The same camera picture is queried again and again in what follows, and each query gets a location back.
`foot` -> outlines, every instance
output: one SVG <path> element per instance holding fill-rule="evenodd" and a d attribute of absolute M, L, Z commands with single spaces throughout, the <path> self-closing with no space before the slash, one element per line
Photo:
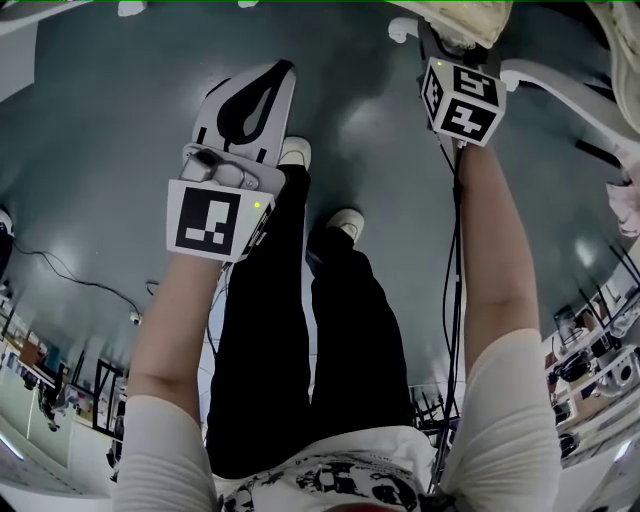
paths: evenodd
<path fill-rule="evenodd" d="M 353 239 L 355 244 L 364 229 L 364 217 L 356 210 L 345 208 L 329 219 L 327 227 L 341 229 Z"/>
<path fill-rule="evenodd" d="M 282 144 L 279 165 L 311 165 L 311 144 L 302 137 L 287 137 Z"/>

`white sleeve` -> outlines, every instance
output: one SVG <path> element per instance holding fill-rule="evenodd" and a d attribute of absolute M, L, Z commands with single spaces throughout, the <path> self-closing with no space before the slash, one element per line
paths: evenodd
<path fill-rule="evenodd" d="M 441 487 L 474 510 L 545 512 L 560 480 L 560 446 L 540 333 L 519 330 L 478 358 Z"/>
<path fill-rule="evenodd" d="M 216 492 L 200 427 L 151 396 L 127 400 L 114 512 L 211 512 Z"/>

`concrete floor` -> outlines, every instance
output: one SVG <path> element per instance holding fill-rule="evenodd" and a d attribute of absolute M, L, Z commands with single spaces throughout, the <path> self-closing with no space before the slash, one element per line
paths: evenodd
<path fill-rule="evenodd" d="M 425 129 L 417 45 L 387 37 L 402 15 L 384 3 L 160 3 L 122 19 L 115 5 L 91 4 L 42 22 L 35 85 L 0 103 L 0 200 L 19 243 L 53 252 L 144 310 L 144 282 L 160 279 L 169 258 L 167 180 L 180 173 L 205 93 L 245 68 L 289 59 L 298 72 L 289 132 L 313 146 L 308 223 L 361 209 L 360 249 L 396 312 L 410 383 L 444 380 L 451 176 Z M 582 26 L 535 5 L 514 6 L 499 49 L 578 75 L 607 67 Z M 574 149 L 582 129 L 550 95 L 521 88 L 494 137 L 530 237 L 545 332 L 578 298 L 577 283 L 592 290 L 615 265 L 605 183 L 619 173 Z M 9 274 L 19 314 L 41 337 L 128 359 L 135 331 L 123 301 L 62 281 L 33 256 L 14 253 Z"/>

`black cable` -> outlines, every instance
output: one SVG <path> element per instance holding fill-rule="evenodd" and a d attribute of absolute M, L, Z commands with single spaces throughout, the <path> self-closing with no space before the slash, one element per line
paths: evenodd
<path fill-rule="evenodd" d="M 132 308 L 133 310 L 136 312 L 136 314 L 138 315 L 138 317 L 142 317 L 142 315 L 140 314 L 140 310 L 138 309 L 138 307 L 135 305 L 135 303 L 129 299 L 128 297 L 126 297 L 125 295 L 123 295 L 122 293 L 120 293 L 117 290 L 114 290 L 113 288 L 110 288 L 109 286 L 105 286 L 103 284 L 100 283 L 94 283 L 91 281 L 83 281 L 82 279 L 78 279 L 73 272 L 71 272 L 67 266 L 63 263 L 63 261 L 58 258 L 55 254 L 51 254 L 48 251 L 26 251 L 24 249 L 21 249 L 20 246 L 18 245 L 18 243 L 15 241 L 15 239 L 13 240 L 13 246 L 16 248 L 16 250 L 21 253 L 24 254 L 26 256 L 30 256 L 30 255 L 39 255 L 42 256 L 44 258 L 44 260 L 47 262 L 47 264 L 51 267 L 51 270 L 54 271 L 54 273 L 58 276 L 61 277 L 62 279 L 66 279 L 67 281 L 71 281 L 72 283 L 76 283 L 76 284 L 81 284 L 83 286 L 89 286 L 89 287 L 95 287 L 95 288 L 101 288 L 102 290 L 106 290 L 108 292 L 113 293 L 114 295 L 117 295 L 118 297 L 120 297 L 122 300 L 124 300 L 125 302 L 127 302 Z M 67 270 L 67 272 L 69 272 L 69 274 L 72 277 L 69 276 L 65 276 L 63 274 L 61 274 L 60 272 L 58 272 L 58 270 L 56 269 L 56 267 L 53 266 L 53 264 L 51 263 L 51 261 L 49 260 L 49 256 L 51 256 L 52 258 L 55 258 L 56 260 L 58 260 L 60 263 L 62 263 L 62 266 Z"/>
<path fill-rule="evenodd" d="M 222 287 L 222 289 L 218 292 L 218 294 L 216 295 L 216 298 L 213 299 L 213 304 L 211 304 L 211 309 L 209 309 L 209 316 L 211 316 L 211 312 L 213 311 L 213 308 L 216 305 L 216 302 L 218 302 L 218 299 L 220 298 L 220 296 L 224 293 L 225 294 L 225 310 L 227 308 L 227 299 L 229 298 L 229 272 L 231 272 L 231 265 L 227 266 L 225 265 L 224 267 L 226 270 L 224 271 L 224 286 Z M 211 328 L 209 327 L 209 322 L 210 322 L 210 318 L 207 318 L 207 328 L 206 328 L 206 333 L 207 333 L 207 339 L 209 340 L 209 345 L 211 345 L 211 350 L 213 351 L 213 357 L 214 359 L 218 357 L 218 351 L 216 350 L 216 347 L 213 344 L 213 337 L 211 336 Z"/>
<path fill-rule="evenodd" d="M 463 147 L 460 148 L 455 156 L 455 166 L 451 166 L 451 161 L 444 151 L 444 147 L 442 143 L 440 143 L 440 149 L 442 150 L 447 163 L 452 168 L 453 171 L 453 198 L 454 198 L 454 207 L 455 207 L 455 225 L 454 225 L 454 233 L 451 242 L 451 248 L 449 250 L 449 258 L 447 261 L 447 273 L 445 279 L 445 287 L 443 292 L 442 299 L 442 317 L 443 317 L 443 327 L 445 332 L 445 341 L 447 342 L 447 348 L 449 350 L 449 376 L 447 379 L 447 399 L 445 402 L 444 410 L 443 410 L 443 429 L 440 434 L 440 438 L 438 439 L 438 451 L 436 453 L 436 461 L 434 466 L 434 471 L 431 477 L 431 483 L 429 487 L 431 488 L 433 485 L 433 480 L 438 479 L 440 477 L 440 471 L 443 468 L 444 458 L 445 458 L 445 450 L 447 446 L 447 434 L 449 432 L 449 420 L 451 418 L 451 410 L 455 403 L 455 391 L 457 387 L 458 380 L 458 363 L 460 358 L 460 327 L 462 323 L 462 236 L 461 236 L 461 215 L 460 215 L 460 200 L 461 200 L 461 192 L 462 185 L 459 180 L 459 171 L 460 171 L 460 161 L 463 152 Z M 446 328 L 446 297 L 448 294 L 448 285 L 449 285 L 449 276 L 451 272 L 451 263 L 452 260 L 455 265 L 455 291 L 454 291 L 454 305 L 453 305 L 453 325 L 451 331 L 451 340 L 449 340 L 449 336 Z"/>
<path fill-rule="evenodd" d="M 147 281 L 144 283 L 144 287 L 147 289 L 147 292 L 152 297 L 155 296 L 155 293 L 151 291 L 149 286 L 159 286 L 159 285 L 160 283 L 158 281 L 154 281 L 153 279 L 147 279 Z"/>

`black pants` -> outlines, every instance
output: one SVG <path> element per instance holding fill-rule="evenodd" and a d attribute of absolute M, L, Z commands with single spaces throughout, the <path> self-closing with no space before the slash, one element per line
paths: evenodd
<path fill-rule="evenodd" d="M 319 439 L 412 420 L 395 316 L 366 256 L 336 228 L 313 231 L 307 248 L 318 325 L 309 403 L 301 302 L 309 176 L 281 169 L 288 182 L 267 235 L 229 282 L 207 434 L 211 468 L 224 478 L 271 469 Z"/>

